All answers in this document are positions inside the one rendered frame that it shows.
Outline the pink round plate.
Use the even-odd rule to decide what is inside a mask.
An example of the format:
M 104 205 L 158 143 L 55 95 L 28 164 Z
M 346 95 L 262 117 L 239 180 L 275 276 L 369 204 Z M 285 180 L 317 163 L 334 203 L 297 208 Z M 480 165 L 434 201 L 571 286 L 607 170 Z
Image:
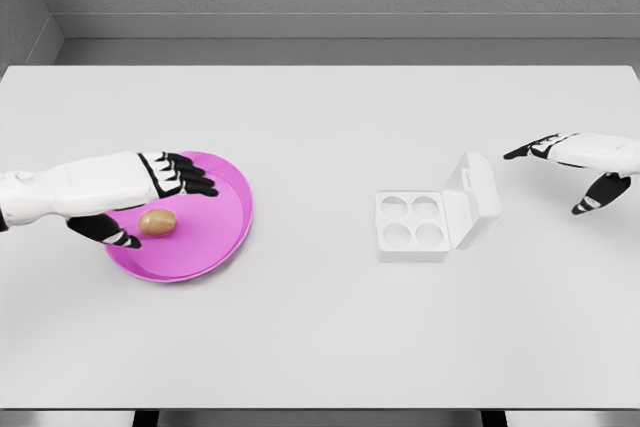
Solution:
M 185 151 L 185 157 L 215 182 L 219 195 L 176 195 L 142 207 L 111 211 L 109 216 L 141 242 L 139 249 L 107 246 L 106 253 L 125 272 L 151 282 L 190 280 L 214 270 L 245 240 L 254 202 L 245 175 L 231 162 L 211 153 Z M 161 237 L 143 234 L 139 219 L 153 209 L 177 217 L 175 228 Z

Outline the white egg box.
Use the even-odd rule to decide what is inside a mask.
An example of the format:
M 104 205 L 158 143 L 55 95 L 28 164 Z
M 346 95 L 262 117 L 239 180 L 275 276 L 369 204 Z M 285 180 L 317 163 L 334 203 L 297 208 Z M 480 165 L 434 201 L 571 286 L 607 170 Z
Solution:
M 439 190 L 376 193 L 377 258 L 442 262 L 479 242 L 501 214 L 489 160 L 466 152 Z

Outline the brown egg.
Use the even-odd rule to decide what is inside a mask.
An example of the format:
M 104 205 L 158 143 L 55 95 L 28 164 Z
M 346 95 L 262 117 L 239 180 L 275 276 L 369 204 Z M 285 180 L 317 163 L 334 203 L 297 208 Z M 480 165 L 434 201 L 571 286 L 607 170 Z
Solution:
M 138 220 L 138 229 L 150 237 L 162 237 L 171 233 L 178 224 L 176 214 L 166 209 L 151 209 L 144 212 Z

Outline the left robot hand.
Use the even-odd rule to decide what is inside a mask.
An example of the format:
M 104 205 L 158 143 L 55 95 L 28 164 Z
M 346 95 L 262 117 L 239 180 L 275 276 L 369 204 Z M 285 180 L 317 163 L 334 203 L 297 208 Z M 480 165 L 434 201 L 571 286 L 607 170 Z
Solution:
M 96 242 L 139 249 L 140 240 L 107 215 L 177 195 L 219 195 L 205 171 L 181 154 L 121 152 L 56 166 L 46 171 L 51 212 Z

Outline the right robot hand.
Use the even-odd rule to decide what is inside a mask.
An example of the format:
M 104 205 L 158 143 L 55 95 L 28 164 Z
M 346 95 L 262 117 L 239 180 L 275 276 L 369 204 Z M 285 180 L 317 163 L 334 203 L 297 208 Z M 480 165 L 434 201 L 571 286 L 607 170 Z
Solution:
M 634 175 L 640 175 L 640 140 L 614 135 L 555 133 L 503 155 L 505 160 L 520 157 L 536 157 L 602 173 L 572 207 L 573 215 L 608 206 L 630 188 Z

